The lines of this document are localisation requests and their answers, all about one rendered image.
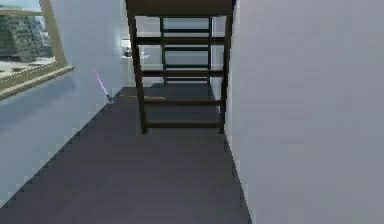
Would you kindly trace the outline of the dark brown wooden table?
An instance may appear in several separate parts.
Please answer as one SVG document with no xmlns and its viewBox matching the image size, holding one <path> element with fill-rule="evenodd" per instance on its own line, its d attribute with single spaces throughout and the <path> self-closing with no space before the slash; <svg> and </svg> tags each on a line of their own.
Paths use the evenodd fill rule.
<svg viewBox="0 0 384 224">
<path fill-rule="evenodd" d="M 147 133 L 153 128 L 217 128 L 220 133 L 225 128 L 227 107 L 227 88 L 229 78 L 229 62 L 231 37 L 233 33 L 233 15 L 237 0 L 125 0 L 128 26 L 131 38 L 132 60 L 134 67 L 136 92 L 138 97 L 141 131 Z M 212 18 L 212 37 L 144 37 L 138 34 L 137 18 L 139 16 L 181 17 L 181 18 Z M 140 62 L 139 47 L 163 44 L 210 44 L 211 49 L 218 45 L 223 48 L 223 65 L 215 70 L 145 70 Z M 143 80 L 161 77 L 176 81 L 209 81 L 212 77 L 221 80 L 221 96 L 218 100 L 155 100 L 144 95 Z M 212 121 L 149 121 L 145 107 L 147 105 L 172 106 L 218 106 L 220 118 Z"/>
</svg>

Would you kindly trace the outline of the black metal shelf rack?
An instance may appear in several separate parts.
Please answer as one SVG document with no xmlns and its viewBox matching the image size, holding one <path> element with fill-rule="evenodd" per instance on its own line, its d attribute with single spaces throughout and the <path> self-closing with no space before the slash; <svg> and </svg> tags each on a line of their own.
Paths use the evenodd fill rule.
<svg viewBox="0 0 384 224">
<path fill-rule="evenodd" d="M 212 37 L 212 18 L 177 18 L 160 19 L 162 37 Z M 163 44 L 162 66 L 164 70 L 210 70 L 210 44 Z"/>
</svg>

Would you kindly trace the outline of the purple stick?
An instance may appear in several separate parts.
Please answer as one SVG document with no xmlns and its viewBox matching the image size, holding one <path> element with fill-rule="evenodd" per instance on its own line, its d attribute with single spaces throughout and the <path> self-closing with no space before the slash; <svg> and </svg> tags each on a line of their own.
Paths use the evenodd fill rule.
<svg viewBox="0 0 384 224">
<path fill-rule="evenodd" d="M 103 90 L 106 98 L 107 98 L 107 103 L 108 104 L 113 104 L 114 103 L 114 100 L 113 100 L 113 97 L 109 94 L 109 92 L 107 91 L 107 89 L 105 88 L 105 85 L 104 83 L 102 82 L 99 74 L 97 73 L 97 71 L 95 69 L 92 69 L 93 70 L 93 74 L 95 75 L 101 89 Z"/>
</svg>

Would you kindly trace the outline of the wooden framed window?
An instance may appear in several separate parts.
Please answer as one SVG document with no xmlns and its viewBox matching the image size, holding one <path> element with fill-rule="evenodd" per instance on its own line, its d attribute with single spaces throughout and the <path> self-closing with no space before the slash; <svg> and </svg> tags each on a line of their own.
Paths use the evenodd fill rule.
<svg viewBox="0 0 384 224">
<path fill-rule="evenodd" d="M 74 70 L 52 0 L 0 0 L 0 101 Z"/>
</svg>

